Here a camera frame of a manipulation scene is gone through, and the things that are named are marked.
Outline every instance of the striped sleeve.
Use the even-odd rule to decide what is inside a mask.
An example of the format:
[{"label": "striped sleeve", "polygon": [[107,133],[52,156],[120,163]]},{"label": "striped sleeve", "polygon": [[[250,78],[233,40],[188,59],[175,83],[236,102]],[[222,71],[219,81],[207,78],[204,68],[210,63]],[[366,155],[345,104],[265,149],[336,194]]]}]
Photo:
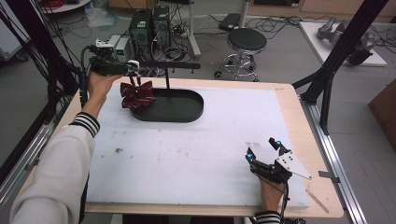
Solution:
[{"label": "striped sleeve", "polygon": [[268,211],[256,214],[258,224],[277,224],[280,223],[280,214],[278,212]]},{"label": "striped sleeve", "polygon": [[77,125],[85,128],[91,133],[92,137],[95,137],[100,130],[99,122],[93,116],[84,112],[78,113],[70,125]]}]

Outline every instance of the stool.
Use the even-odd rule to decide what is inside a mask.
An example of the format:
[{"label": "stool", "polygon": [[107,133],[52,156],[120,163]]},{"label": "stool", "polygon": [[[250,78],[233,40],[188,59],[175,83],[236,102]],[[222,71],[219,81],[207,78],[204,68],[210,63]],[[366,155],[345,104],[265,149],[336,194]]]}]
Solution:
[{"label": "stool", "polygon": [[220,70],[215,72],[215,77],[221,77],[221,70],[224,69],[235,76],[235,81],[238,77],[254,76],[253,81],[258,82],[253,55],[265,49],[267,45],[265,36],[256,30],[240,28],[230,32],[227,43],[237,53],[231,54],[223,60]]}]

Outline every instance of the wooden table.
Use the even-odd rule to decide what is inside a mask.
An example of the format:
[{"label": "wooden table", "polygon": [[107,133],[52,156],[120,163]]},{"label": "wooden table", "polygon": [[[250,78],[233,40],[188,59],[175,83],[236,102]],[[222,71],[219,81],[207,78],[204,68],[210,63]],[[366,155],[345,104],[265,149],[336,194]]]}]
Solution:
[{"label": "wooden table", "polygon": [[[165,79],[151,78],[154,86],[164,86]],[[129,82],[127,77],[117,82]],[[323,159],[319,153],[318,145],[309,127],[304,111],[294,88],[290,84],[255,83],[255,82],[231,82],[197,79],[170,79],[172,86],[182,87],[216,87],[216,88],[240,88],[275,91],[281,107],[282,116],[286,123],[293,151],[304,164],[307,171],[312,175],[312,180],[304,180],[306,193],[310,206],[306,209],[286,209],[286,217],[341,217],[344,214],[332,181],[318,175],[318,171],[327,171]],[[79,95],[77,94],[67,108],[60,127],[70,123],[80,111]],[[25,182],[26,187],[32,180],[34,171]],[[166,215],[190,215],[190,216],[233,216],[252,217],[260,211],[260,207],[223,206],[223,205],[177,205],[177,204],[132,204],[132,203],[87,203],[88,213],[114,213],[114,214],[166,214]]]}]

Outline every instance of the black tray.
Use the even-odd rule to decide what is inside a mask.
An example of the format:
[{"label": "black tray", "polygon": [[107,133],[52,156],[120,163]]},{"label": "black tray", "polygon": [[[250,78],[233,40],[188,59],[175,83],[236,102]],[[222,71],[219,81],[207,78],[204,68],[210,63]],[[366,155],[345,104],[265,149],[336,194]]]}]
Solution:
[{"label": "black tray", "polygon": [[196,91],[178,89],[153,89],[155,102],[139,107],[132,115],[143,121],[192,122],[204,112],[204,99]]}]

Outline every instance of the gray floor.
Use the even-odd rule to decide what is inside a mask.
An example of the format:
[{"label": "gray floor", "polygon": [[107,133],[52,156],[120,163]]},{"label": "gray floor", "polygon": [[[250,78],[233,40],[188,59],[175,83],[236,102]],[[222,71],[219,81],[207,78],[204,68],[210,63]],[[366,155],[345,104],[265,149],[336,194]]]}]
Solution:
[{"label": "gray floor", "polygon": [[[76,10],[59,15],[58,19],[60,22],[70,22],[83,16],[83,11]],[[210,20],[208,17],[197,19],[195,27]],[[124,33],[129,21],[117,19],[114,27],[91,30],[86,24],[87,19],[67,25],[73,34],[69,32],[64,39],[77,56],[85,46],[94,44],[96,38],[105,40],[111,34]],[[205,27],[217,27],[217,24],[208,22]],[[391,34],[395,36],[396,27],[391,29]],[[219,32],[216,29],[200,30],[206,31]],[[171,77],[214,79],[213,73],[219,69],[222,59],[233,52],[226,44],[226,35],[197,35],[196,38],[202,51],[202,57],[196,62],[202,68],[194,74],[176,70]],[[54,41],[60,46],[59,39]],[[396,175],[393,173],[396,155],[367,106],[396,78],[396,55],[384,48],[376,47],[375,50],[388,63],[387,66],[342,66],[337,72],[333,81],[329,131],[368,223],[396,223],[396,195],[393,193],[396,190]],[[266,50],[255,60],[260,82],[293,83],[314,73],[321,65],[303,32],[289,26],[274,39],[268,40]],[[46,82],[32,62],[5,63],[0,67],[0,74],[0,162],[3,163],[46,103]],[[221,79],[231,81],[233,77],[224,75]],[[252,78],[239,80],[251,81]],[[305,89],[302,87],[297,92],[302,93]],[[7,223],[8,209],[9,206],[6,206],[0,211],[1,223]],[[185,219],[176,218],[174,222],[183,223]],[[84,223],[107,224],[110,220],[111,215],[87,215]],[[308,223],[350,223],[347,214],[337,219],[306,220]]]}]

